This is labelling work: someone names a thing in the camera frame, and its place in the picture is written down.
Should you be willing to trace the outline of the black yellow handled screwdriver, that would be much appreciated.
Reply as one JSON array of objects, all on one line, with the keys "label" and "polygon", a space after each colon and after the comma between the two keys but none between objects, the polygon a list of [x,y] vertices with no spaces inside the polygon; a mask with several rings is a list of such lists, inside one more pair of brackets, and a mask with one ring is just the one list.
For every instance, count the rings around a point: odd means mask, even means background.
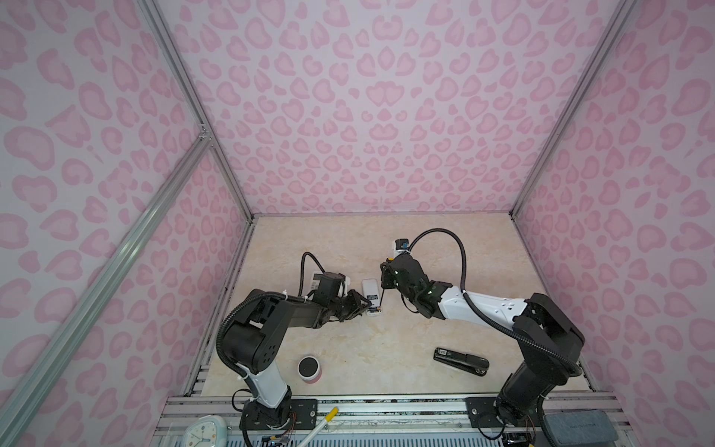
[{"label": "black yellow handled screwdriver", "polygon": [[383,290],[381,291],[381,294],[380,294],[380,299],[379,299],[379,303],[378,303],[378,306],[377,306],[378,312],[382,312],[383,303],[384,303],[384,298],[385,298],[385,289],[383,289]]}]

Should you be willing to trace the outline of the red and white remote control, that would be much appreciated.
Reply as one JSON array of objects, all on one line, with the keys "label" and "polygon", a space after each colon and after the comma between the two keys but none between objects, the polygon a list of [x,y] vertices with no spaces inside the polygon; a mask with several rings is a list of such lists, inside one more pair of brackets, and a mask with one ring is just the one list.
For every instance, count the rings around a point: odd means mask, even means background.
[{"label": "red and white remote control", "polygon": [[376,279],[363,279],[361,281],[362,294],[370,302],[367,315],[375,316],[381,313],[382,293]]}]

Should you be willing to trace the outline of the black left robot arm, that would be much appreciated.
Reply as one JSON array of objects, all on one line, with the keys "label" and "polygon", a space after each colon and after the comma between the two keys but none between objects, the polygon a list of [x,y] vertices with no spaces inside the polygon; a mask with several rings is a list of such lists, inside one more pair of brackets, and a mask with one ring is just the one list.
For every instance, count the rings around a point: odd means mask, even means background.
[{"label": "black left robot arm", "polygon": [[317,330],[344,322],[371,306],[355,291],[321,299],[279,292],[251,291],[223,320],[215,342],[219,360],[246,383],[251,399],[241,409],[239,427],[284,430],[303,419],[292,406],[292,390],[279,372],[276,357],[290,328]]}]

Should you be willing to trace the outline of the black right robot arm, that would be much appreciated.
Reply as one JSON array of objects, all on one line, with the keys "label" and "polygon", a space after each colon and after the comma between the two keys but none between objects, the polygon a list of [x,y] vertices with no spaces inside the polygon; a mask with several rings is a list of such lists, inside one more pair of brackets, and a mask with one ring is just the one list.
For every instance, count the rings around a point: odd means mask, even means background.
[{"label": "black right robot arm", "polygon": [[501,422],[519,424],[552,389],[583,374],[577,361],[584,335],[547,295],[512,299],[469,292],[465,256],[459,285],[430,279],[407,251],[380,269],[383,287],[397,290],[423,317],[483,324],[517,342],[523,360],[493,404]]}]

